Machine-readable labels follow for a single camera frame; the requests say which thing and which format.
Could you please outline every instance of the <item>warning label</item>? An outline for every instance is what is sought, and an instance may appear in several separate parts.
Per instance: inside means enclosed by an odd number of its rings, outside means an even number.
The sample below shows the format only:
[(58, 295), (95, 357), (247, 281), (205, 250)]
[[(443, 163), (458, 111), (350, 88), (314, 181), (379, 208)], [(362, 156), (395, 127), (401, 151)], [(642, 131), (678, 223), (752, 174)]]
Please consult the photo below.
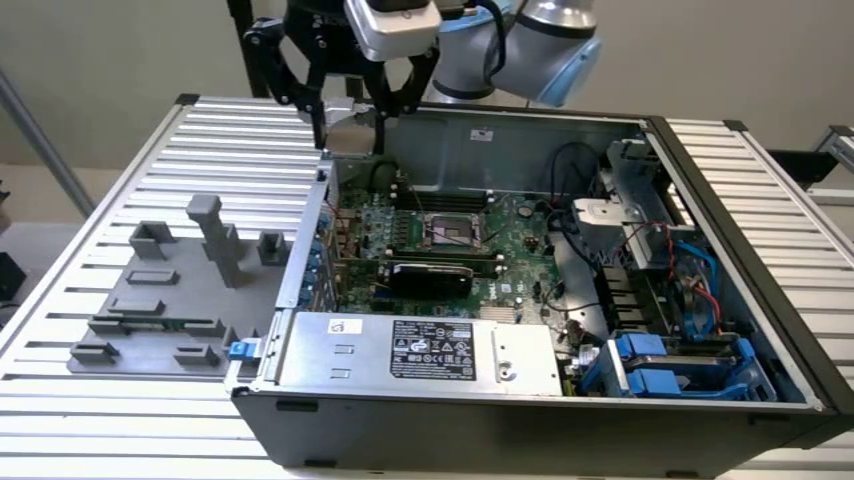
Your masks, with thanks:
[(470, 323), (395, 320), (391, 374), (423, 380), (477, 380)]

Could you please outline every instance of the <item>white wall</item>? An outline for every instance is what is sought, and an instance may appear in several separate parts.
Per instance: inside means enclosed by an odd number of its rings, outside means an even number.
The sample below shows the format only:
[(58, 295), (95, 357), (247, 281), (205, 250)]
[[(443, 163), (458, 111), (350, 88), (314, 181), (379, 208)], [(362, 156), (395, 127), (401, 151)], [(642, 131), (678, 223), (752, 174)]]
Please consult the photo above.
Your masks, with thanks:
[[(572, 108), (736, 118), (786, 148), (854, 123), (850, 0), (596, 8), (605, 52)], [(77, 166), (125, 166), (178, 93), (249, 95), (225, 0), (0, 0), (0, 63)], [(0, 114), (0, 163), (38, 161)]]

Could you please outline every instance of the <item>sticker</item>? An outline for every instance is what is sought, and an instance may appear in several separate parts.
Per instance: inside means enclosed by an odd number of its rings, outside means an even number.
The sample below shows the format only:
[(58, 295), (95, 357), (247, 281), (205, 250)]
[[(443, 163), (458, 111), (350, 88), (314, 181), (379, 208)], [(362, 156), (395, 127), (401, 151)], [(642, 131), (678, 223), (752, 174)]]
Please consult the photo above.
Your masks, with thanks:
[(361, 318), (330, 318), (327, 333), (335, 335), (362, 335)]
[(397, 378), (476, 381), (472, 324), (395, 320), (390, 371)]
[(474, 140), (476, 142), (492, 142), (494, 134), (496, 132), (493, 130), (478, 130), (473, 128), (469, 140)]

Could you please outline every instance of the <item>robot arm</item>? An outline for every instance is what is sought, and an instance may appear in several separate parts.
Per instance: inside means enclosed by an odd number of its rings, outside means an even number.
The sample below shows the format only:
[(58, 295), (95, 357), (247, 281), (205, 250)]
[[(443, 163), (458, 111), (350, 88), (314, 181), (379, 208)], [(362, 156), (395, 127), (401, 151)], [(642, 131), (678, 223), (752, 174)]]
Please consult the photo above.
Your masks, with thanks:
[[(529, 0), (504, 18), (510, 0), (498, 1), (501, 7), (494, 0), (293, 0), (283, 19), (255, 22), (245, 34), (247, 50), (274, 98), (311, 122), (317, 148), (326, 145), (327, 75), (365, 81), (378, 154), (386, 119), (418, 110), (431, 77), (447, 101), (477, 101), (498, 88), (538, 103), (564, 104), (600, 51), (593, 0)], [(285, 37), (309, 59), (306, 83), (282, 56)], [(385, 62), (402, 57), (413, 72), (393, 92)]]

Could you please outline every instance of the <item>small circuit board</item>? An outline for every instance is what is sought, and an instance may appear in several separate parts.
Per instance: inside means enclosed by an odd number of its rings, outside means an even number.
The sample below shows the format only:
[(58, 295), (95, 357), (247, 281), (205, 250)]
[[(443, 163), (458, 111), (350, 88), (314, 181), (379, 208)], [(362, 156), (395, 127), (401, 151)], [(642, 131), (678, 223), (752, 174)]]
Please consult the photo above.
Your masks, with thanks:
[[(560, 281), (548, 244), (548, 211), (524, 195), (500, 195), (481, 212), (398, 209), (365, 190), (342, 192), (338, 222), (339, 305), (347, 313), (484, 318), (540, 323), (536, 297)], [(401, 265), (470, 269), (468, 294), (454, 289), (401, 297), (390, 274)]]

